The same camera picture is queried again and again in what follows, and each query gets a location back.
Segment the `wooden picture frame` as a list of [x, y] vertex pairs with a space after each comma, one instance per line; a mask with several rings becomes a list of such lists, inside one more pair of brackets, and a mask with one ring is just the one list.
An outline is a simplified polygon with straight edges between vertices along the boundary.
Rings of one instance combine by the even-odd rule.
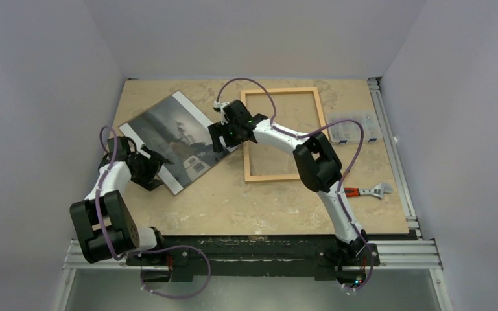
[[[269, 89], [247, 89], [240, 91], [240, 99], [246, 102], [247, 97], [252, 95], [300, 95], [311, 94], [314, 99], [314, 105], [318, 115], [320, 126], [325, 126], [325, 117], [322, 109], [322, 103], [317, 87], [288, 87]], [[297, 132], [288, 129], [274, 122], [266, 121], [264, 125], [258, 125], [257, 138], [262, 138], [259, 143], [267, 146], [272, 146], [288, 155], [292, 155], [294, 147], [303, 143], [307, 139], [307, 135], [303, 132]], [[272, 183], [272, 182], [289, 182], [299, 181], [298, 174], [276, 174], [276, 175], [253, 175], [251, 173], [250, 164], [250, 147], [249, 143], [243, 144], [243, 163], [244, 163], [244, 181], [246, 183]]]

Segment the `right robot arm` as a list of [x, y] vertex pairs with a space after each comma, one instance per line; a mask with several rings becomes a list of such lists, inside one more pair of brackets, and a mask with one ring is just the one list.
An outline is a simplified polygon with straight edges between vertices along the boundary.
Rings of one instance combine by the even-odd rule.
[[340, 259], [353, 264], [364, 251], [373, 251], [344, 193], [342, 163], [323, 132], [302, 133], [277, 125], [262, 114], [252, 115], [240, 100], [215, 102], [213, 110], [220, 113], [220, 121], [208, 127], [215, 152], [251, 141], [290, 154], [301, 182], [326, 208]]

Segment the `photo with glass pane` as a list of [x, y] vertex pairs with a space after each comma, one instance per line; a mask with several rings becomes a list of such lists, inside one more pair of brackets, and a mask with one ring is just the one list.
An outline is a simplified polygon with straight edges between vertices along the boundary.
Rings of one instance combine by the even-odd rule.
[[119, 126], [140, 150], [142, 146], [163, 155], [157, 176], [177, 195], [208, 170], [216, 166], [235, 148], [213, 151], [208, 131], [212, 121], [181, 91], [177, 91], [143, 113]]

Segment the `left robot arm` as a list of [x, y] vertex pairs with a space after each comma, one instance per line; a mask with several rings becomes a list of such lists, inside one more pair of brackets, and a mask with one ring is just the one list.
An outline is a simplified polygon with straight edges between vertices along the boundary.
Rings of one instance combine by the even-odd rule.
[[137, 148], [135, 141], [125, 136], [110, 138], [106, 144], [94, 188], [69, 208], [82, 254], [93, 264], [142, 252], [150, 264], [161, 264], [167, 258], [167, 247], [160, 232], [154, 227], [137, 227], [123, 193], [129, 183], [147, 191], [163, 185], [156, 176], [171, 160], [147, 146]]

